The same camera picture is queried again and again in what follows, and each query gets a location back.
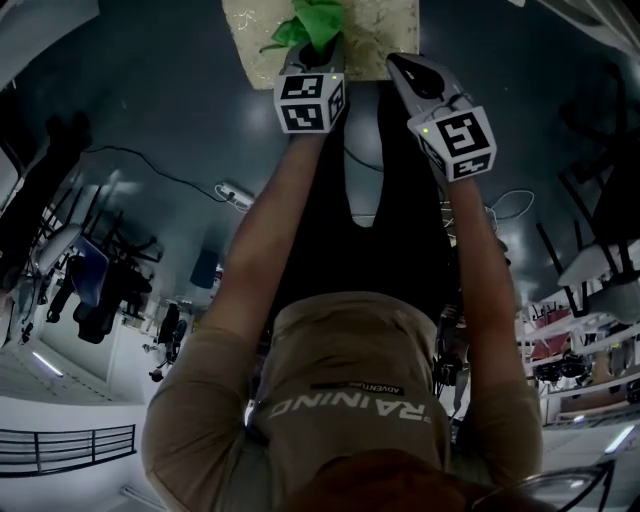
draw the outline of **ceiling light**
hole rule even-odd
[[[60,370],[58,370],[55,366],[53,366],[49,361],[47,361],[44,357],[42,357],[40,354],[38,354],[37,352],[32,352],[32,354],[34,356],[36,356],[41,362],[42,364],[44,364],[47,368],[49,368],[49,370],[51,370],[53,373],[55,373],[58,377],[62,377],[62,372]]]
[[[620,446],[622,444],[622,442],[627,438],[627,436],[631,433],[631,431],[633,430],[633,427],[635,425],[629,425],[627,428],[625,428],[622,432],[620,432],[620,434],[618,434],[618,437],[616,437],[609,446],[607,446],[607,449],[604,451],[604,453],[613,453],[618,449],[618,446]]]

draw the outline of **railing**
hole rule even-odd
[[[68,432],[0,429],[0,478],[64,473],[136,453],[135,425]]]

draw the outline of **power strip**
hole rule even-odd
[[[215,191],[221,199],[227,201],[230,205],[234,206],[241,212],[246,212],[251,208],[251,205],[255,201],[251,194],[244,190],[240,190],[238,187],[235,187],[226,181],[218,183],[215,186]]]

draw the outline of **beige t-shirt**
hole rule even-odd
[[[539,401],[526,383],[473,401],[463,446],[452,449],[432,392],[435,330],[412,306],[375,293],[292,304],[276,320],[249,429],[254,354],[231,333],[198,331],[149,406],[150,482],[171,510],[255,511],[277,506],[332,459],[363,450],[403,450],[480,483],[537,472]]]

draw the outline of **white furniture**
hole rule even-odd
[[[0,89],[58,39],[98,14],[98,0],[8,0],[0,9]]]
[[[640,61],[640,20],[623,0],[538,1],[585,34]]]

